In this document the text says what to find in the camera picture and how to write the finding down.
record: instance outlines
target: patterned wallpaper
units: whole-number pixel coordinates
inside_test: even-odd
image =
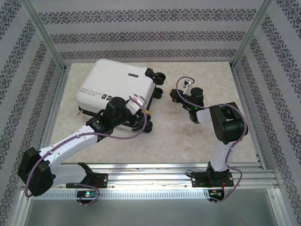
[[[33,3],[67,65],[98,58],[130,61],[227,61],[261,0],[121,0]]]
[[[60,71],[20,3],[0,0],[0,225],[16,204],[23,152],[38,148]]]
[[[301,225],[301,8],[275,1],[237,68],[260,147]]]

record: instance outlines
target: wire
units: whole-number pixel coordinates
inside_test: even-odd
[[[178,79],[178,81],[176,82],[176,84],[175,84],[175,89],[176,89],[176,91],[177,91],[179,97],[180,97],[184,102],[186,102],[186,103],[188,103],[188,104],[190,104],[190,105],[192,105],[192,106],[198,107],[198,108],[200,108],[200,109],[207,109],[207,108],[209,108],[209,107],[202,107],[202,106],[196,105],[196,104],[194,104],[194,103],[191,103],[191,102],[189,102],[188,100],[185,100],[184,97],[182,97],[182,95],[181,95],[180,92],[179,92],[179,88],[178,88],[178,84],[179,84],[180,80],[182,80],[182,79],[190,79],[190,80],[192,80],[192,84],[195,82],[194,78],[192,78],[192,77],[189,77],[189,76],[183,76],[183,77],[180,77],[180,78]],[[234,187],[232,188],[232,190],[226,195],[226,197],[225,197],[224,199],[222,199],[222,200],[220,200],[220,201],[215,201],[215,202],[212,201],[213,203],[218,203],[218,204],[219,204],[219,203],[221,203],[221,202],[227,200],[227,199],[232,195],[232,193],[235,191],[235,189],[237,188],[237,186],[239,185],[239,183],[241,182],[241,179],[242,179],[242,177],[243,177],[243,172],[242,172],[240,169],[236,169],[236,168],[234,168],[234,167],[232,167],[232,166],[229,165],[229,163],[228,163],[228,158],[229,158],[229,156],[230,156],[230,154],[231,154],[231,152],[232,152],[234,146],[237,145],[237,144],[244,138],[244,136],[246,135],[246,131],[247,131],[247,123],[246,123],[246,119],[245,119],[244,115],[243,115],[243,114],[240,112],[240,110],[237,109],[236,107],[234,107],[234,106],[232,106],[232,105],[229,105],[229,104],[218,104],[218,105],[212,105],[212,106],[210,106],[210,107],[213,107],[213,106],[226,106],[226,107],[232,108],[234,111],[236,111],[236,112],[240,115],[240,117],[242,118],[243,123],[244,123],[244,131],[243,131],[242,135],[240,136],[240,138],[239,138],[237,141],[235,141],[235,142],[230,146],[230,148],[229,148],[229,150],[228,150],[228,152],[227,152],[227,154],[226,154],[226,159],[225,159],[225,164],[226,164],[226,166],[227,166],[230,170],[238,171],[238,172],[240,173],[240,176],[239,176],[239,179],[238,179],[237,183],[234,185]]]
[[[38,166],[38,165],[39,165],[39,164],[40,164],[47,156],[51,155],[56,149],[58,149],[59,147],[65,145],[65,144],[67,144],[68,142],[70,142],[70,141],[72,141],[72,140],[74,140],[74,139],[76,139],[76,138],[80,138],[80,137],[83,137],[83,136],[89,136],[89,135],[98,135],[98,136],[110,137],[110,138],[114,138],[114,139],[118,139],[118,140],[129,140],[129,139],[135,138],[135,137],[139,136],[140,134],[142,134],[143,131],[144,131],[144,129],[145,129],[145,127],[146,127],[146,123],[147,123],[147,115],[146,115],[145,110],[143,109],[143,107],[142,107],[137,101],[135,101],[135,100],[132,99],[131,97],[129,97],[129,99],[139,106],[139,108],[141,109],[141,111],[142,111],[142,113],[143,113],[143,116],[144,116],[144,123],[143,123],[143,126],[142,126],[141,130],[140,130],[138,133],[136,133],[135,135],[132,135],[132,136],[130,136],[130,137],[117,137],[117,136],[108,135],[108,134],[104,134],[104,133],[90,132],[90,133],[82,133],[82,134],[78,134],[78,135],[75,135],[75,136],[72,136],[72,137],[66,139],[65,141],[59,143],[57,146],[53,147],[50,151],[46,152],[46,153],[45,153],[45,154],[44,154],[44,155],[36,162],[36,164],[34,164],[33,168],[31,169],[31,171],[30,171],[30,173],[29,173],[29,176],[28,176],[28,178],[27,178],[26,184],[25,184],[25,189],[24,189],[24,191],[25,191],[25,197],[26,197],[26,198],[32,197],[32,194],[28,194],[28,188],[29,188],[29,183],[30,183],[30,181],[31,181],[31,179],[32,179],[33,173],[34,173],[34,171],[36,170],[37,166]],[[77,184],[77,185],[80,185],[80,186],[85,186],[85,187],[93,188],[93,189],[95,189],[95,190],[97,191],[97,193],[100,195],[100,191],[99,191],[99,189],[98,189],[97,187],[88,186],[88,185],[81,185],[80,183],[73,183],[73,184]],[[99,195],[97,195],[97,197],[96,197],[94,200],[92,200],[90,203],[91,203],[91,204],[94,203],[94,202],[98,199]]]

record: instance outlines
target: white case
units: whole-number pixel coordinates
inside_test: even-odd
[[[106,108],[111,98],[128,100],[131,94],[142,96],[148,105],[156,84],[145,75],[146,70],[146,67],[98,60],[76,94],[79,107],[97,113]]]

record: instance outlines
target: beige tabletop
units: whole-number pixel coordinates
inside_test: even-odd
[[[228,62],[195,63],[131,63],[149,67],[154,72],[163,72],[166,80],[161,88],[160,100],[154,99],[150,107],[153,130],[131,140],[106,138],[94,146],[87,147],[66,162],[87,163],[192,163],[208,162],[213,158],[217,138],[211,123],[194,124],[180,104],[173,103],[168,91],[182,76],[195,78],[194,87],[204,90],[205,106],[236,102],[241,104]],[[75,99],[81,83],[94,64],[72,64],[63,99],[55,123],[51,143],[74,133],[82,127],[87,118],[77,116]],[[114,135],[130,136],[134,132],[115,128]],[[250,135],[245,136],[236,149],[231,162],[256,162],[254,146]]]

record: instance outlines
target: enclosure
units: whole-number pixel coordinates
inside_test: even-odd
[[[36,225],[40,216],[44,225],[77,224],[83,220],[76,218],[79,213],[98,212],[91,219],[106,225],[124,219],[129,225],[197,224],[200,196],[191,196],[185,171],[206,169],[215,143],[211,127],[193,124],[168,96],[183,75],[204,88],[205,104],[235,100],[249,127],[231,161],[243,171],[240,187],[226,206],[201,200],[202,216],[221,216],[204,224],[301,225],[300,0],[0,0],[0,5],[1,225]],[[165,96],[153,106],[157,130],[128,143],[108,139],[69,159],[112,178],[94,214],[75,206],[73,196],[27,200],[17,175],[24,151],[53,144],[85,123],[76,116],[73,92],[101,58],[165,72]],[[160,139],[163,133],[167,139]],[[234,182],[238,178],[233,172]],[[142,190],[155,200],[126,202],[113,195],[128,190],[135,196],[139,189],[133,184],[148,183],[154,188]],[[166,200],[158,191],[168,197],[187,193]],[[49,192],[69,194],[64,187]],[[237,205],[242,197],[248,207]],[[58,202],[61,207],[53,209]],[[154,220],[158,206],[169,216],[181,215]],[[63,216],[69,207],[70,219]],[[183,214],[187,209],[190,219]],[[121,214],[112,220],[114,211]],[[140,217],[130,217],[133,212]]]

